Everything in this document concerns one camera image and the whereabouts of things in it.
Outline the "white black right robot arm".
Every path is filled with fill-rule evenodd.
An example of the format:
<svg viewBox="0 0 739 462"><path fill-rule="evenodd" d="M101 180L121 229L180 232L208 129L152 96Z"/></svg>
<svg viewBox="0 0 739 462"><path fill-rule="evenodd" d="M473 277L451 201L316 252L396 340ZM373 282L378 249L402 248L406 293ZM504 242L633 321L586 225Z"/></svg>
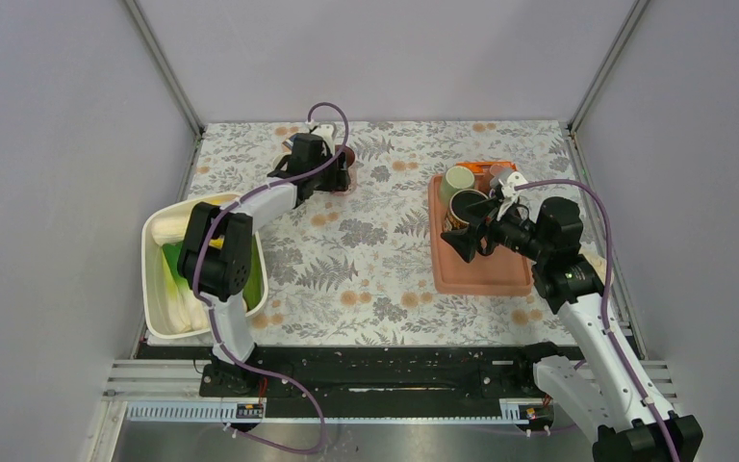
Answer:
<svg viewBox="0 0 739 462"><path fill-rule="evenodd" d="M527 346L513 371L523 395L550 396L592 445L596 461L693 461L703 431L680 416L634 355L601 276L580 252L578 205L546 199L536 220L495 198L467 209L468 225L441 238L467 263L503 246L532 261L535 289L574 337L594 377L585 380L550 343Z"/></svg>

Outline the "yellow green faceted mug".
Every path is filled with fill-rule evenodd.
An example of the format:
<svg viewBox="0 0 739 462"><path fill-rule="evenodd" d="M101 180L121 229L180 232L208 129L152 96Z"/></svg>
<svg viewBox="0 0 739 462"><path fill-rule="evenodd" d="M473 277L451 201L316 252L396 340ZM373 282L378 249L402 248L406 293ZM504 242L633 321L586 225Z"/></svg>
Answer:
<svg viewBox="0 0 739 462"><path fill-rule="evenodd" d="M293 165L294 165L294 160L293 160L292 153L287 153L283 155L280 158L279 162L277 163L277 167L283 170L290 170L293 167Z"/></svg>

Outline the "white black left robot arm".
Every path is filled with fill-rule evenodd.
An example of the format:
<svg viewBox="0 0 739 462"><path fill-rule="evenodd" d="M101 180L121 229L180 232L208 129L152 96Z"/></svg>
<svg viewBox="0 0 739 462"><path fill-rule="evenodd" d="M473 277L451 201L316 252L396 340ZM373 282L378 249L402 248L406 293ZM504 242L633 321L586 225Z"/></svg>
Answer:
<svg viewBox="0 0 739 462"><path fill-rule="evenodd" d="M252 239L266 224L298 208L316 192L344 192L350 185L344 143L331 124L318 125L289 140L290 154L265 184L220 206L193 206L178 258L178 272L191 283L208 314L213 354L228 363L223 383L239 396L254 392L268 371L248 362L256 348L244 309Z"/></svg>

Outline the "black skull pattern mug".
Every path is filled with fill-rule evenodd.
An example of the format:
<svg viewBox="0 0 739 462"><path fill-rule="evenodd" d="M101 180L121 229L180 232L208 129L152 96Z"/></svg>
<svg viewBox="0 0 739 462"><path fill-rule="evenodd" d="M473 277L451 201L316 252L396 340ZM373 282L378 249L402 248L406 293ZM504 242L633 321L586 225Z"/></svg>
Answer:
<svg viewBox="0 0 739 462"><path fill-rule="evenodd" d="M456 192L449 200L443 223L443 231L466 230L478 223L493 209L490 198L478 190Z"/></svg>

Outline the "pink patterned mug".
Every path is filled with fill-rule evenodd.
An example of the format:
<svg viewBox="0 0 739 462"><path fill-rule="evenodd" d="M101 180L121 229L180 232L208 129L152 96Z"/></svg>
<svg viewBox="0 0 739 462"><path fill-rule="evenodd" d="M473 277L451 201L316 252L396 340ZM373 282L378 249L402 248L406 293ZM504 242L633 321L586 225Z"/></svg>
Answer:
<svg viewBox="0 0 739 462"><path fill-rule="evenodd" d="M353 186L351 168L355 162L354 151L345 145L336 145L334 162L324 173L323 189L330 193L348 193Z"/></svg>

